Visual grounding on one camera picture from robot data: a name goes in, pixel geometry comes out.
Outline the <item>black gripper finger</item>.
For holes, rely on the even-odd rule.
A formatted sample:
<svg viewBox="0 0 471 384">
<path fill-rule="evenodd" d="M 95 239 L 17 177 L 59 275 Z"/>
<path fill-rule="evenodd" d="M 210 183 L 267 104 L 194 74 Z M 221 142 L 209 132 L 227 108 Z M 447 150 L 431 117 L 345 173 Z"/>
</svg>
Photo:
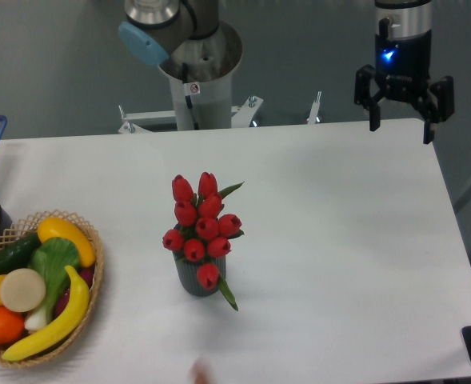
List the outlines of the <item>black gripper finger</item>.
<svg viewBox="0 0 471 384">
<path fill-rule="evenodd" d="M 413 100 L 413 108 L 424 121 L 423 143 L 434 140 L 434 125 L 445 122 L 454 114 L 454 80 L 452 76 L 426 83 L 426 88 Z"/>
<path fill-rule="evenodd" d="M 369 129 L 375 132 L 381 126 L 381 107 L 379 102 L 383 93 L 378 90 L 375 95 L 370 94 L 371 82 L 374 80 L 376 70 L 371 65 L 360 68 L 355 75 L 354 103 L 362 106 L 369 113 Z"/>
</svg>

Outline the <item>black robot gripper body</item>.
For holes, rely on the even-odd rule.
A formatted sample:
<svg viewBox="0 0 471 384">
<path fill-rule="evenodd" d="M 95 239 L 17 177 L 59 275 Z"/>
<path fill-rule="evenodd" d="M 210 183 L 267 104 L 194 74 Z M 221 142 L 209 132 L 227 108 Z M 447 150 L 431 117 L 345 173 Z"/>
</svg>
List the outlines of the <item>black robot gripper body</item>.
<svg viewBox="0 0 471 384">
<path fill-rule="evenodd" d="M 375 36 L 375 81 L 384 97 L 409 102 L 427 92 L 432 32 L 400 38 Z"/>
</svg>

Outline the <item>grey robot arm base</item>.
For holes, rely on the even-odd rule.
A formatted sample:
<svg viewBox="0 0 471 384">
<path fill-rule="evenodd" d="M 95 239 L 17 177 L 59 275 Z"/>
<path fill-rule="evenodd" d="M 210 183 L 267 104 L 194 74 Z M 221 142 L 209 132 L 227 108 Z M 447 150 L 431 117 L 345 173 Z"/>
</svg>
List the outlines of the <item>grey robot arm base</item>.
<svg viewBox="0 0 471 384">
<path fill-rule="evenodd" d="M 118 36 L 129 52 L 156 66 L 170 84 L 177 128 L 232 125 L 232 77 L 241 38 L 219 18 L 217 1 L 126 1 Z"/>
</svg>

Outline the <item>blurred fingertip at bottom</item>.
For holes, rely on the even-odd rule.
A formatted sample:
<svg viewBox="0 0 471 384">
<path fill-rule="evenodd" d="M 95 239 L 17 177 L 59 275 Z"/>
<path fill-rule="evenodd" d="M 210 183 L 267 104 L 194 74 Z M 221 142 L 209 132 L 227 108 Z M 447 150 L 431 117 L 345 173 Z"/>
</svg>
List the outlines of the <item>blurred fingertip at bottom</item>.
<svg viewBox="0 0 471 384">
<path fill-rule="evenodd" d="M 190 376 L 193 384 L 214 383 L 209 367 L 201 359 L 196 360 L 190 368 Z"/>
</svg>

